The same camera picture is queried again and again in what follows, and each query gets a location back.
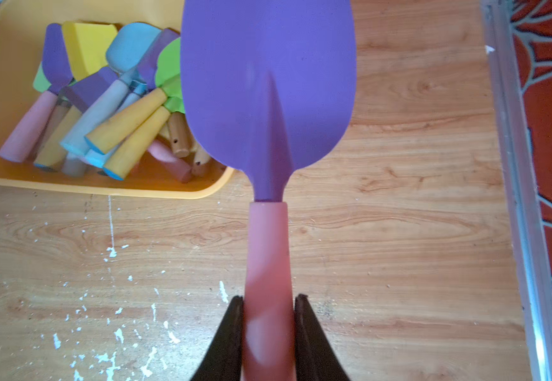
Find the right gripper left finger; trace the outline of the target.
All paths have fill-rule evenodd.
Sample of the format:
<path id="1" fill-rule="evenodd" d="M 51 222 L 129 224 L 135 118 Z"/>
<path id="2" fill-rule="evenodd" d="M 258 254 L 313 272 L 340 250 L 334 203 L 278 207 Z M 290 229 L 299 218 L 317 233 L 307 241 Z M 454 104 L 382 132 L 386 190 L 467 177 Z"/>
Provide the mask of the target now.
<path id="1" fill-rule="evenodd" d="M 240 381 L 243 351 L 244 299 L 232 298 L 192 381 Z"/>

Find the green shovel yellow handle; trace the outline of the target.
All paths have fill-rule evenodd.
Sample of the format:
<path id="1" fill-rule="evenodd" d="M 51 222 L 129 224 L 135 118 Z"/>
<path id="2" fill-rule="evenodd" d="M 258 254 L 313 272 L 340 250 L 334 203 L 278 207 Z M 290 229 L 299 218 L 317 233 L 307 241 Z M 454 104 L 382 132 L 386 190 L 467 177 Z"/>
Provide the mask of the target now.
<path id="1" fill-rule="evenodd" d="M 85 136 L 95 152 L 107 154 L 133 133 L 163 104 L 172 103 L 175 110 L 182 106 L 179 35 L 162 30 L 133 68 L 149 93 L 135 103 L 104 120 Z"/>
<path id="2" fill-rule="evenodd" d="M 114 179 L 125 179 L 171 114 L 179 111 L 184 111 L 181 98 L 168 98 L 156 89 L 100 125 L 93 138 L 95 146 L 108 150 L 119 146 L 104 171 Z"/>

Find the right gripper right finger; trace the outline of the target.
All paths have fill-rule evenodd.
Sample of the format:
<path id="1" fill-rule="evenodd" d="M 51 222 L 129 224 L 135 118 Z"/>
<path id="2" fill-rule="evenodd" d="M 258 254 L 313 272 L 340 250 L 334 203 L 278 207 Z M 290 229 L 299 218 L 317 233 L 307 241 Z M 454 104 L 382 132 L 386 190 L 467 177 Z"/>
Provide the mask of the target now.
<path id="1" fill-rule="evenodd" d="M 334 353 L 307 295 L 294 302 L 297 380 L 344 380 L 349 376 Z"/>

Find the yellow shovel purple handle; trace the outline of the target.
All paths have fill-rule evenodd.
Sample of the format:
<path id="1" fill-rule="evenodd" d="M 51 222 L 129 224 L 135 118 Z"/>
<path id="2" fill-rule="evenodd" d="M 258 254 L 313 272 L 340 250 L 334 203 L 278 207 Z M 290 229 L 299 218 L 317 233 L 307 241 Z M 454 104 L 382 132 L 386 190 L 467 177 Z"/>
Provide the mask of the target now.
<path id="1" fill-rule="evenodd" d="M 63 38 L 74 81 L 60 92 L 57 105 L 34 150 L 34 165 L 58 171 L 67 151 L 60 141 L 101 94 L 117 79 L 106 59 L 106 50 L 117 36 L 117 27 L 107 24 L 65 22 Z"/>

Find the yellow plastic storage box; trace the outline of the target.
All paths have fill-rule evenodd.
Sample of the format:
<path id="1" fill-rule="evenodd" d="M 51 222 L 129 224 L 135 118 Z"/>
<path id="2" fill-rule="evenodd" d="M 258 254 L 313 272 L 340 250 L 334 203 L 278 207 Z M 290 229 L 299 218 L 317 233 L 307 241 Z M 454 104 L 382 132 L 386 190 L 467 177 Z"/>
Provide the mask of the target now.
<path id="1" fill-rule="evenodd" d="M 5 1 L 0 5 L 0 147 L 39 94 L 32 81 L 41 60 L 46 27 L 51 23 L 146 22 L 177 30 L 182 1 Z M 210 172 L 179 183 L 160 162 L 145 154 L 139 168 L 123 181 L 90 172 L 82 178 L 41 171 L 30 162 L 0 158 L 0 186 L 146 198 L 199 199 L 222 189 L 234 169 L 213 164 Z"/>

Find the light blue shovel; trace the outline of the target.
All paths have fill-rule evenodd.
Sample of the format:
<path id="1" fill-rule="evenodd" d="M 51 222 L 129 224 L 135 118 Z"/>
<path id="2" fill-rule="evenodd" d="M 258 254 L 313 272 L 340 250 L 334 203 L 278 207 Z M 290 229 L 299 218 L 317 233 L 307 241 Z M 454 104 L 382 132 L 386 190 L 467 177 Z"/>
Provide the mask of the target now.
<path id="1" fill-rule="evenodd" d="M 106 51 L 109 68 L 119 77 L 85 111 L 60 146 L 77 157 L 90 151 L 85 136 L 115 113 L 129 93 L 129 87 L 136 78 L 136 66 L 162 32 L 160 28 L 143 22 L 133 22 L 120 29 Z"/>

